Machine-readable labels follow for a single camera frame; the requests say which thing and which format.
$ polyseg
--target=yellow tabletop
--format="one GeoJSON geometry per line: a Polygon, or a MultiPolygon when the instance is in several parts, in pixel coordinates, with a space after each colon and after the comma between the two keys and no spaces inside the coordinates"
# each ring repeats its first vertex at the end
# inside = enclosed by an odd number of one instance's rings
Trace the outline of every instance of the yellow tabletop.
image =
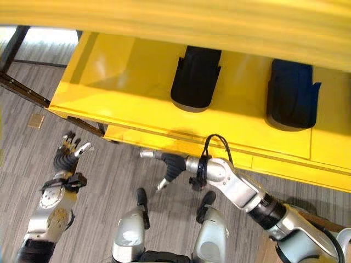
{"type": "Polygon", "coordinates": [[[314,81],[322,82],[317,125],[287,132],[265,120],[272,58],[223,51],[210,107],[201,113],[175,107],[170,90],[185,49],[183,44],[86,32],[49,109],[111,124],[107,139],[197,155],[206,136],[220,133],[237,153],[238,167],[351,191],[348,73],[316,67],[314,81]],[[188,142],[198,144],[197,153],[188,142]],[[292,167],[284,168],[286,163],[292,167]]]}
{"type": "Polygon", "coordinates": [[[11,0],[0,24],[191,44],[351,72],[349,0],[11,0]]]}

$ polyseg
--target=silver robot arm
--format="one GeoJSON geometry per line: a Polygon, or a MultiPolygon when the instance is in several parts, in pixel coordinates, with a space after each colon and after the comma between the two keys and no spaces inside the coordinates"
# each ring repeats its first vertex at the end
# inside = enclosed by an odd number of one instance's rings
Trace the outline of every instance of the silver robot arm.
{"type": "MultiPolygon", "coordinates": [[[[158,151],[144,150],[140,156],[162,159],[168,166],[181,163],[180,160],[165,160],[175,155],[158,151]]],[[[201,190],[210,184],[222,191],[237,208],[245,211],[268,232],[270,238],[277,241],[276,250],[283,262],[306,262],[308,258],[315,260],[316,257],[321,259],[320,262],[343,262],[339,260],[330,237],[300,216],[295,209],[275,199],[259,183],[249,177],[236,175],[229,161],[193,156],[180,158],[185,168],[181,165],[178,171],[187,170],[196,174],[195,178],[189,180],[193,188],[195,185],[195,190],[201,190]]],[[[157,190],[161,191],[170,182],[169,176],[165,176],[157,190]]]]}
{"type": "Polygon", "coordinates": [[[77,148],[80,139],[74,143],[75,134],[69,132],[54,158],[55,176],[42,187],[42,197],[29,221],[27,234],[18,252],[20,263],[49,262],[55,245],[63,232],[74,220],[72,207],[79,188],[86,186],[87,179],[75,173],[78,159],[91,147],[87,142],[77,148]]]}

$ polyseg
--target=black cable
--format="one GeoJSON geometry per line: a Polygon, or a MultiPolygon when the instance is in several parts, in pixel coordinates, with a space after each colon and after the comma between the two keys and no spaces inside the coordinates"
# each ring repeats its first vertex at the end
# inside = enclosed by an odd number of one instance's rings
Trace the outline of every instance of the black cable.
{"type": "Polygon", "coordinates": [[[71,220],[68,222],[65,231],[71,227],[71,225],[73,224],[74,220],[75,220],[76,216],[73,213],[73,210],[71,209],[71,220]]]}
{"type": "Polygon", "coordinates": [[[336,252],[338,253],[338,258],[339,258],[339,263],[345,263],[345,257],[344,257],[344,252],[342,251],[342,248],[338,242],[338,240],[336,240],[335,236],[333,236],[332,233],[329,232],[328,229],[326,229],[323,226],[318,225],[315,222],[311,222],[309,221],[315,228],[317,228],[318,230],[322,231],[333,243],[336,252]]]}
{"type": "Polygon", "coordinates": [[[220,141],[223,143],[223,145],[224,145],[224,147],[225,147],[225,150],[226,150],[226,152],[227,152],[227,154],[228,154],[228,160],[230,161],[231,164],[233,164],[233,159],[232,159],[232,157],[231,157],[231,153],[230,153],[230,148],[229,148],[228,142],[226,141],[226,139],[225,139],[223,136],[221,136],[221,135],[219,135],[219,134],[211,134],[211,135],[209,135],[209,136],[206,138],[205,145],[204,145],[204,147],[203,147],[203,151],[202,151],[202,154],[201,154],[201,155],[204,156],[205,153],[206,153],[206,156],[208,156],[208,146],[209,146],[209,144],[210,144],[210,140],[211,140],[212,137],[214,137],[214,136],[218,137],[218,138],[220,139],[220,141]]]}

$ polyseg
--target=metal bar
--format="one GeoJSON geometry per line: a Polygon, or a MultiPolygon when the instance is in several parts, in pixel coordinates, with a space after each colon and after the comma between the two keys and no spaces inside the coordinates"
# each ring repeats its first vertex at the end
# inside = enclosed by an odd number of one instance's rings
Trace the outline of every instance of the metal bar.
{"type": "Polygon", "coordinates": [[[76,30],[77,31],[77,37],[78,37],[78,41],[81,39],[81,36],[83,35],[83,31],[81,30],[76,30]]]}
{"type": "MultiPolygon", "coordinates": [[[[0,87],[3,87],[19,96],[24,98],[25,100],[28,100],[35,105],[42,107],[42,108],[48,108],[50,105],[50,101],[43,96],[39,95],[38,93],[34,92],[27,86],[21,84],[20,82],[16,81],[15,79],[11,78],[9,75],[5,74],[4,72],[0,71],[0,87]]],[[[78,127],[81,127],[84,130],[87,130],[99,137],[103,137],[105,135],[105,132],[101,131],[98,128],[95,128],[94,126],[90,125],[89,123],[78,119],[74,117],[68,117],[67,121],[77,125],[78,127]]]]}
{"type": "Polygon", "coordinates": [[[87,130],[87,131],[91,132],[92,134],[97,135],[98,137],[104,136],[104,133],[102,133],[101,130],[99,130],[98,128],[95,128],[94,126],[90,125],[89,123],[87,123],[81,119],[68,116],[67,120],[69,122],[77,125],[78,127],[81,127],[82,129],[87,130]]]}
{"type": "Polygon", "coordinates": [[[64,64],[55,64],[55,63],[49,63],[49,62],[40,62],[40,61],[22,60],[22,59],[14,59],[13,62],[34,64],[34,65],[40,65],[40,66],[50,66],[50,67],[62,67],[62,68],[67,67],[67,65],[64,65],[64,64]]]}
{"type": "Polygon", "coordinates": [[[48,99],[34,92],[2,71],[0,71],[0,86],[36,104],[39,107],[48,108],[50,105],[50,101],[48,99]]]}
{"type": "Polygon", "coordinates": [[[29,26],[18,26],[16,28],[15,33],[13,34],[9,43],[5,47],[4,52],[2,53],[0,61],[0,71],[5,73],[8,71],[12,61],[15,59],[17,51],[19,50],[28,30],[29,26]]]}
{"type": "Polygon", "coordinates": [[[97,124],[98,124],[99,130],[105,135],[105,126],[100,122],[98,122],[97,124]]]}

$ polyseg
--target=floor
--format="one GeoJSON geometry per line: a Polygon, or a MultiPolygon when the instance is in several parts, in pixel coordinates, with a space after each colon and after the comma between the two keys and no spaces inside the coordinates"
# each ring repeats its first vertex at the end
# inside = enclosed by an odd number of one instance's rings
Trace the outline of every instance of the floor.
{"type": "MultiPolygon", "coordinates": [[[[65,56],[70,56],[71,52],[60,48],[65,56]]],[[[45,50],[52,52],[54,47],[45,50]]],[[[30,53],[31,60],[46,57],[38,49],[27,48],[26,52],[30,53]]],[[[62,64],[69,60],[63,57],[57,55],[55,59],[51,56],[50,62],[62,64]]],[[[15,62],[8,74],[51,99],[63,72],[62,68],[15,62]]],[[[83,156],[78,164],[77,171],[88,178],[88,185],[78,194],[74,207],[76,220],[57,244],[51,262],[111,262],[111,244],[117,222],[123,213],[135,206],[134,191],[140,186],[146,189],[150,200],[151,228],[146,232],[146,248],[190,256],[200,229],[195,222],[195,212],[205,192],[191,190],[189,174],[184,173],[162,193],[154,194],[166,166],[154,159],[139,158],[140,148],[107,142],[4,89],[0,89],[0,106],[3,157],[0,166],[0,245],[5,262],[13,262],[40,199],[38,189],[53,177],[55,149],[61,136],[69,130],[74,130],[83,142],[91,141],[94,151],[83,156]],[[45,115],[41,129],[27,127],[32,113],[45,115]]],[[[252,176],[281,199],[337,224],[351,224],[349,193],[244,170],[237,172],[252,176]]],[[[214,206],[228,221],[228,262],[254,262],[262,229],[221,193],[216,193],[214,206]]]]}

